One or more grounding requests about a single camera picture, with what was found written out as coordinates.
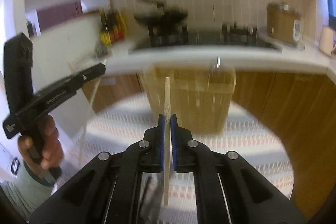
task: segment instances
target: sleeve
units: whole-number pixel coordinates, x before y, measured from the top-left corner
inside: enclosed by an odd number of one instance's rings
[[[54,185],[38,178],[24,162],[16,180],[0,184],[16,211],[28,220],[33,211],[51,195]]]

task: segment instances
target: brown rice cooker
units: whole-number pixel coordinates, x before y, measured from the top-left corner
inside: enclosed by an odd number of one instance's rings
[[[270,3],[267,7],[268,35],[296,45],[301,37],[301,15],[285,3]]]

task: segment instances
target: white countertop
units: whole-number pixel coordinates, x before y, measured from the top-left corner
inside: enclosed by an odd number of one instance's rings
[[[282,52],[272,49],[239,46],[175,46],[149,48],[129,53],[143,37],[127,38],[115,43],[112,54],[105,57],[108,62],[106,75],[137,72],[153,63],[173,63],[176,65],[210,65],[221,58],[222,66],[232,66],[236,70],[282,71],[296,73],[324,74],[336,84],[336,60],[330,59],[310,43],[304,50],[284,46],[273,39],[259,34],[264,39],[282,47]],[[90,67],[102,59],[83,58],[73,65],[75,70]]]

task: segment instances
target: maroon panel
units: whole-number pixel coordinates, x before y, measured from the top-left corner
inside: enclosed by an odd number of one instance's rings
[[[80,0],[37,11],[41,32],[83,14]]]

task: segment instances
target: gas stove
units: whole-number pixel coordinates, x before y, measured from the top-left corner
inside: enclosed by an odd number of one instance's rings
[[[186,25],[169,33],[154,32],[154,29],[149,27],[149,38],[142,41],[133,50],[139,51],[147,48],[166,48],[172,46],[196,46],[196,45],[221,45],[221,46],[242,46],[242,47],[257,47],[270,50],[281,51],[273,44],[266,42],[258,37],[257,28],[238,27],[234,24],[223,24],[221,31],[202,30],[188,31]]]

